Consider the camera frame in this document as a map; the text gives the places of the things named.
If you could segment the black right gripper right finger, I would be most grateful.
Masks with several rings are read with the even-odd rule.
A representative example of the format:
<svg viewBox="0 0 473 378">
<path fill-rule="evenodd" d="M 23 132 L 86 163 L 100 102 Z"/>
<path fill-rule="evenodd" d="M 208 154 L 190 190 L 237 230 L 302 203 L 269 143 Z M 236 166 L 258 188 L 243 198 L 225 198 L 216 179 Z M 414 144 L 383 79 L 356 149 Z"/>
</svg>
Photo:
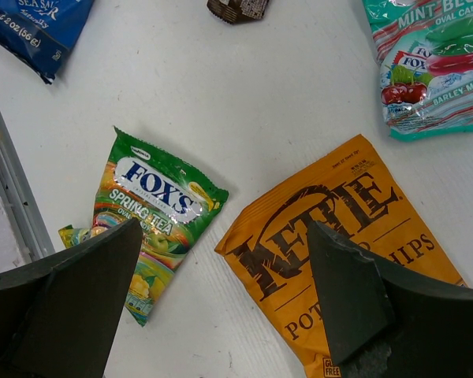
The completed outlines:
<svg viewBox="0 0 473 378">
<path fill-rule="evenodd" d="M 473 289 L 386 260 L 319 222 L 307 245 L 342 376 L 473 377 Z"/>
</svg>

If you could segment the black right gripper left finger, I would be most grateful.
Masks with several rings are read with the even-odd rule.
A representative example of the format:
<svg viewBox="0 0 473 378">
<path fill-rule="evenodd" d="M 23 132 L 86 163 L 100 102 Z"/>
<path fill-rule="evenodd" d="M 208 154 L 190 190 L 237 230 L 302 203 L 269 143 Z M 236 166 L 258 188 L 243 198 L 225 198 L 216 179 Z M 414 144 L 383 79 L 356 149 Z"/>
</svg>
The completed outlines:
<svg viewBox="0 0 473 378">
<path fill-rule="evenodd" d="M 142 243 L 127 220 L 0 273 L 0 377 L 102 377 Z"/>
</svg>

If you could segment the blue Kettle chips bag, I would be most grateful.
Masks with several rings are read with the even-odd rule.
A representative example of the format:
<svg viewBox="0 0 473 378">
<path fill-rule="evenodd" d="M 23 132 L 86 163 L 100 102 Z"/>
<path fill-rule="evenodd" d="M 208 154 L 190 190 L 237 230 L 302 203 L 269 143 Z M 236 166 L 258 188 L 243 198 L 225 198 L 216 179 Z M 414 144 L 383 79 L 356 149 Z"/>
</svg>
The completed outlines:
<svg viewBox="0 0 473 378">
<path fill-rule="evenodd" d="M 0 0 L 0 45 L 51 84 L 76 45 L 92 0 Z"/>
</svg>

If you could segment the brown chocolate bar wrapper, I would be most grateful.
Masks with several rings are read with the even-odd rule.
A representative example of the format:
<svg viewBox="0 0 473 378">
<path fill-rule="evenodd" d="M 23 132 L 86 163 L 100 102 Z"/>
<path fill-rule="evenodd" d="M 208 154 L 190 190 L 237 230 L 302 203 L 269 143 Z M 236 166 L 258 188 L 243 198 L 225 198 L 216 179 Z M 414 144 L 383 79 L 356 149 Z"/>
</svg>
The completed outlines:
<svg viewBox="0 0 473 378">
<path fill-rule="evenodd" d="M 269 0 L 208 0 L 207 8 L 228 24 L 263 19 Z"/>
</svg>

